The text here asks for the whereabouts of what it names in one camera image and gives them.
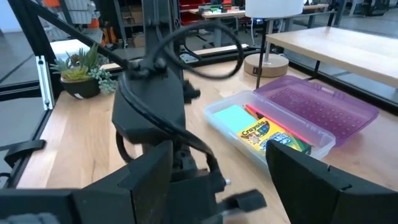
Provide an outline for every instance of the eraser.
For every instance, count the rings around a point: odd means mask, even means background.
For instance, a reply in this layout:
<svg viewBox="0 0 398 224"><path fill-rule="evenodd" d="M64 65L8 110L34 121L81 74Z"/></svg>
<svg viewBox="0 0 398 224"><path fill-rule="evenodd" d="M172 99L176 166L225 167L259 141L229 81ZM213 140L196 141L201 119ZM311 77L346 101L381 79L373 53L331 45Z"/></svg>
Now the eraser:
<svg viewBox="0 0 398 224"><path fill-rule="evenodd" d="M242 106L238 105L223 109L215 113L214 117L234 133L244 130L257 121Z"/></svg>

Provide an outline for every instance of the plant pot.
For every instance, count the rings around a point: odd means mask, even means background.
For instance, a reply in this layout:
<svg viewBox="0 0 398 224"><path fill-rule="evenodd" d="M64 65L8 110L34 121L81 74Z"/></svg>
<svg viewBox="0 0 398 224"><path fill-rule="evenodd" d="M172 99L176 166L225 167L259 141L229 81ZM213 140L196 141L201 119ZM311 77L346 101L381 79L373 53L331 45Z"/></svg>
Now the plant pot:
<svg viewBox="0 0 398 224"><path fill-rule="evenodd" d="M83 82L65 82L61 79L63 88L73 97L88 99L100 93L98 81L90 79Z"/></svg>

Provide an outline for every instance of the succulent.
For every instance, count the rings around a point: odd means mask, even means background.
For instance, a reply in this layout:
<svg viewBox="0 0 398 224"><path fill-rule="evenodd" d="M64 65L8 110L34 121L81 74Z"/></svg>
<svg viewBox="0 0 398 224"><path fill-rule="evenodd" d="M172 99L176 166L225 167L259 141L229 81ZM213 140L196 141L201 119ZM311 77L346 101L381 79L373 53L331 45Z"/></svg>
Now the succulent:
<svg viewBox="0 0 398 224"><path fill-rule="evenodd" d="M50 64L50 69L54 70L54 74L61 74L63 71L70 69L72 66L70 65L70 59L66 59L63 61L62 59L55 59L55 64Z"/></svg>
<svg viewBox="0 0 398 224"><path fill-rule="evenodd" d="M69 68L68 70L62 71L61 77L65 82L82 82L91 79L91 76L88 75L88 68L86 66Z"/></svg>
<svg viewBox="0 0 398 224"><path fill-rule="evenodd" d="M105 93L115 92L117 82L111 79L109 72L100 68L92 68L88 74L98 80L99 88Z"/></svg>
<svg viewBox="0 0 398 224"><path fill-rule="evenodd" d="M55 60L50 64L54 74L61 74L64 82L82 82L94 78L98 80L99 88L107 93L113 93L116 89L116 81L111 80L111 74L100 69L101 65L109 63L109 60L97 52L98 45L93 45L89 51L79 49L78 54L68 54L66 61Z"/></svg>
<svg viewBox="0 0 398 224"><path fill-rule="evenodd" d="M79 55L73 54L72 56L69 56L70 58L70 63L73 67L79 66Z"/></svg>

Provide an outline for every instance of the wooden tabletop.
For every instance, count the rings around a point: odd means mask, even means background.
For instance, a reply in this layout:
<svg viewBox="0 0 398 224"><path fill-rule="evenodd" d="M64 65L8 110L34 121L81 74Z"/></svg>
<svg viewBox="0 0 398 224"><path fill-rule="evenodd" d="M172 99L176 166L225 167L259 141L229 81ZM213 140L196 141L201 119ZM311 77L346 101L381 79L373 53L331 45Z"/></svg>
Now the wooden tabletop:
<svg viewBox="0 0 398 224"><path fill-rule="evenodd" d="M314 10L314 9L325 9L329 7L329 4L317 4L313 6L304 6L303 10ZM196 14L199 12L199 9L190 9L189 12L192 14ZM245 10L236 10L236 11L227 11L227 12L209 12L205 11L201 14L201 16L205 19L213 19L220 17L243 17L245 16Z"/></svg>
<svg viewBox="0 0 398 224"><path fill-rule="evenodd" d="M267 40L321 62L398 87L398 39L319 27L270 34Z"/></svg>
<svg viewBox="0 0 398 224"><path fill-rule="evenodd" d="M226 73L234 62L199 68L208 73ZM308 76L289 69L289 75ZM241 216L235 223L289 223L271 178L235 149L205 120L206 105L243 90L253 90L255 77L243 69L232 79L210 82L185 73L193 86L200 88L201 97L185 107L187 129L204 140L218 158L225 178L232 184L217 195L228 195L259 189L268 207ZM262 78L261 84L274 80ZM124 165L118 153L111 123L113 95L77 100L63 92L41 135L47 141L45 149L34 152L19 182L19 188L84 187ZM398 118L381 111L379 117L343 147L333 148L324 158L334 166L364 177L383 186L398 190ZM139 146L126 142L133 156L142 152ZM198 167L206 167L203 154L192 151Z"/></svg>
<svg viewBox="0 0 398 224"><path fill-rule="evenodd" d="M242 45L243 49L246 49L249 47L248 44L241 44L241 45ZM196 50L195 54L204 55L204 54L210 54L210 53L214 53L214 52L223 52L223 51L234 50L234 49L236 49L236 46L230 45L230 46L217 47L217 48L212 48L212 49ZM105 70L110 70L110 69L115 69L115 68L120 68L120 66L116 63L109 63L109 64L101 66L101 69L105 69Z"/></svg>

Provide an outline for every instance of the white wall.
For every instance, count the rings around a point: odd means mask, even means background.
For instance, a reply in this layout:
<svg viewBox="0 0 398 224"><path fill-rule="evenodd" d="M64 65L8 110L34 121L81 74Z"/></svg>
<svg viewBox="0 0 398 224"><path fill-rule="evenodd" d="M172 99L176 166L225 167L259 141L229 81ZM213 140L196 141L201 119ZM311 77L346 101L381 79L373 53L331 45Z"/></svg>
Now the white wall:
<svg viewBox="0 0 398 224"><path fill-rule="evenodd" d="M0 29L3 33L22 30L7 0L0 0Z"/></svg>

